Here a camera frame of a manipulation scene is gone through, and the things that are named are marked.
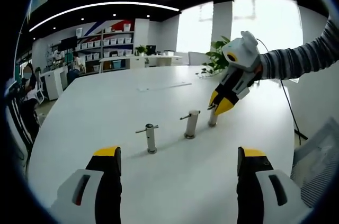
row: potted plant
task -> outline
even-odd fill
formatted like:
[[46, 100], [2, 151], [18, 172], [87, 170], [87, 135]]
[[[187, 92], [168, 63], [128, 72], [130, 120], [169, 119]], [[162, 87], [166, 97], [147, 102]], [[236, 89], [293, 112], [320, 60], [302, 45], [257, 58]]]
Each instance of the potted plant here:
[[211, 46], [215, 51], [207, 52], [206, 55], [210, 58], [209, 63], [204, 62], [202, 65], [207, 66], [207, 68], [202, 68], [202, 74], [215, 75], [222, 72], [228, 65], [224, 54], [222, 53], [222, 47], [229, 43], [229, 39], [224, 36], [221, 36], [222, 40], [212, 41]]
[[147, 53], [147, 47], [140, 45], [136, 48], [137, 56], [144, 56], [146, 53]]

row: green leaves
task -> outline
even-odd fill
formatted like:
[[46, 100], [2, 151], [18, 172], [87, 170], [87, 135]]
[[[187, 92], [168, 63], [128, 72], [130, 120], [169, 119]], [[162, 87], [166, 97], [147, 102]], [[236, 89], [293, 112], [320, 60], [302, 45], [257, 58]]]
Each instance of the green leaves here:
[[219, 73], [224, 70], [229, 62], [226, 60], [224, 54], [222, 53], [222, 48], [224, 45], [230, 42], [225, 36], [221, 36], [222, 40], [212, 41], [211, 46], [215, 51], [207, 52], [206, 55], [210, 58], [210, 62], [204, 62], [202, 65], [209, 67], [208, 69], [202, 68], [202, 74], [209, 73], [213, 75], [214, 73]]
[[227, 39], [225, 36], [222, 36], [222, 35], [221, 35], [221, 37], [225, 40], [225, 42], [226, 42], [225, 44], [229, 43], [229, 39]]

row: blue stripe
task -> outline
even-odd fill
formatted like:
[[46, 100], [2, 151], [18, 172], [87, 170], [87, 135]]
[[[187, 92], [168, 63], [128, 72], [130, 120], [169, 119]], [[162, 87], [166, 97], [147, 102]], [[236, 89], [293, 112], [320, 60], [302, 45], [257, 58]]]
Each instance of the blue stripe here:
[[88, 36], [90, 33], [92, 33], [96, 28], [98, 28], [101, 24], [103, 24], [105, 22], [104, 21], [98, 21], [96, 22], [86, 33], [84, 36]]

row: floor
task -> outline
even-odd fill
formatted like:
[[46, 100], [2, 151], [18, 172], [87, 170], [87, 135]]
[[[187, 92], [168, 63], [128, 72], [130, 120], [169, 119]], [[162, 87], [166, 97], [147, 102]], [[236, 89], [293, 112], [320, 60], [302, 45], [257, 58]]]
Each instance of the floor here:
[[[48, 115], [48, 112], [51, 110], [53, 107], [55, 101], [45, 101], [43, 102], [37, 109], [36, 112], [38, 116], [40, 117], [40, 123], [42, 124], [46, 116]], [[303, 145], [306, 142], [305, 139], [301, 138], [301, 145]], [[299, 136], [295, 134], [295, 148], [299, 146]]]

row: led strip light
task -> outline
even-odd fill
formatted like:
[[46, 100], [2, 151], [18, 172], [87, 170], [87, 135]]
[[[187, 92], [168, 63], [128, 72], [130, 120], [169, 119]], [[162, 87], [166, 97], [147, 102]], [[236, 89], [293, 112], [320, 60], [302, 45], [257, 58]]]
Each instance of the led strip light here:
[[153, 3], [138, 3], [138, 2], [106, 2], [106, 3], [94, 3], [94, 4], [88, 4], [88, 5], [84, 5], [84, 6], [80, 6], [80, 7], [76, 7], [76, 8], [71, 8], [70, 10], [66, 10], [63, 12], [60, 12], [54, 16], [51, 16], [43, 21], [41, 21], [39, 24], [33, 26], [30, 29], [30, 32], [33, 31], [34, 29], [38, 28], [39, 26], [41, 26], [42, 24], [45, 24], [46, 22], [55, 19], [58, 16], [64, 15], [66, 13], [72, 12], [72, 11], [77, 11], [77, 10], [81, 10], [83, 8], [89, 8], [89, 7], [95, 7], [95, 6], [101, 6], [101, 5], [116, 5], [116, 4], [128, 4], [128, 5], [143, 5], [143, 6], [151, 6], [151, 7], [158, 7], [158, 8], [165, 8], [167, 10], [171, 10], [171, 11], [179, 11], [178, 8], [172, 8], [172, 7], [168, 7], [168, 6], [164, 6], [164, 5], [159, 5], [159, 4], [153, 4]]

